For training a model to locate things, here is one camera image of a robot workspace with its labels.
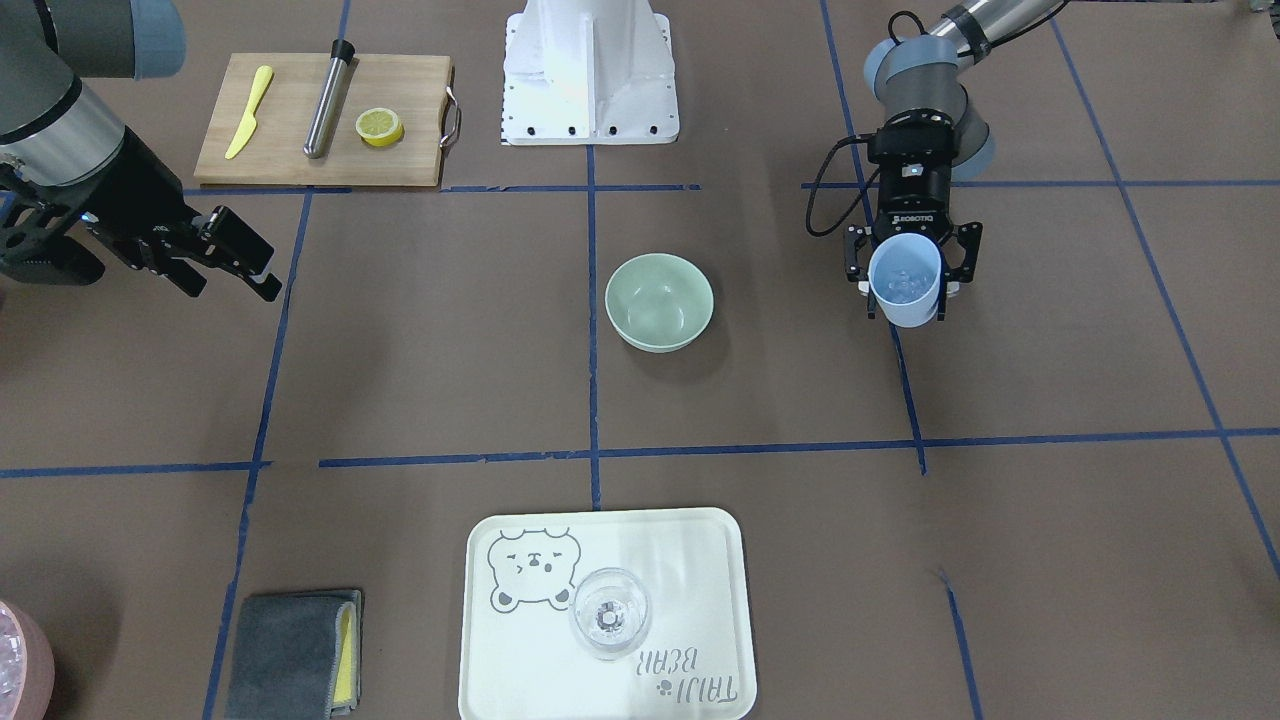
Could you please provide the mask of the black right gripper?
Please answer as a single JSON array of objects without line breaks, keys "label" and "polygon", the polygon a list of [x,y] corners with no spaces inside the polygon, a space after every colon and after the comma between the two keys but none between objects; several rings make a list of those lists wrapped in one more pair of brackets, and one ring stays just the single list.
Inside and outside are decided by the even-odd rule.
[{"label": "black right gripper", "polygon": [[274,247],[228,206],[200,217],[133,129],[123,129],[114,154],[76,184],[90,186],[83,214],[93,218],[86,225],[129,268],[152,272],[192,299],[207,279],[189,260],[233,274],[266,302],[283,290],[270,273]]}]

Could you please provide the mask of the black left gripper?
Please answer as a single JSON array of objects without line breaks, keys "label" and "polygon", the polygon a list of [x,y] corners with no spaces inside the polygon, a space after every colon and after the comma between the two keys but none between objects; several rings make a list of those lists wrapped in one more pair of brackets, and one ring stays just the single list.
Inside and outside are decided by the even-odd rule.
[{"label": "black left gripper", "polygon": [[[957,133],[951,120],[887,120],[874,132],[868,146],[868,158],[879,172],[874,220],[844,231],[845,275],[864,296],[868,319],[877,319],[879,304],[863,255],[896,234],[920,234],[940,246],[937,322],[946,319],[948,300],[959,287],[973,282],[984,225],[970,222],[954,227],[950,218],[956,156]],[[961,252],[955,263],[948,243]]]}]

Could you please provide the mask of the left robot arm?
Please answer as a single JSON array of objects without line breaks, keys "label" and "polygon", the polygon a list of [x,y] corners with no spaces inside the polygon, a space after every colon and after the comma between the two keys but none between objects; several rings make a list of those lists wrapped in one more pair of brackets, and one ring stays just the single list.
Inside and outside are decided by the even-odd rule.
[{"label": "left robot arm", "polygon": [[899,328],[942,320],[950,297],[972,282],[983,227],[952,219],[951,190],[991,164],[996,142],[961,73],[1062,9],[961,1],[933,28],[891,35],[869,53],[864,78],[884,122],[860,142],[879,188],[870,223],[846,231],[845,258],[870,316]]}]

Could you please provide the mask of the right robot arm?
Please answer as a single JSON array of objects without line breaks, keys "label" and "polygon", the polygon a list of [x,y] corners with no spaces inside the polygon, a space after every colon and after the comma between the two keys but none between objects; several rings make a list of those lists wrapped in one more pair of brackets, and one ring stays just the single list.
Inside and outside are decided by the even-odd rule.
[{"label": "right robot arm", "polygon": [[5,1],[1,9],[1,270],[27,284],[87,286],[102,261],[83,225],[134,270],[202,293],[202,268],[273,301],[273,246],[233,210],[186,202],[177,176],[88,86],[175,76],[186,28],[170,1]]}]

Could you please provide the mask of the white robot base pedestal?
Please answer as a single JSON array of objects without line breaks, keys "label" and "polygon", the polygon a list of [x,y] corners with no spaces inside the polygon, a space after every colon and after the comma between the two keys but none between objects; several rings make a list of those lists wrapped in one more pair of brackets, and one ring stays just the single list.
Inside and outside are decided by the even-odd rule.
[{"label": "white robot base pedestal", "polygon": [[529,1],[504,41],[502,143],[678,140],[671,23],[650,3]]}]

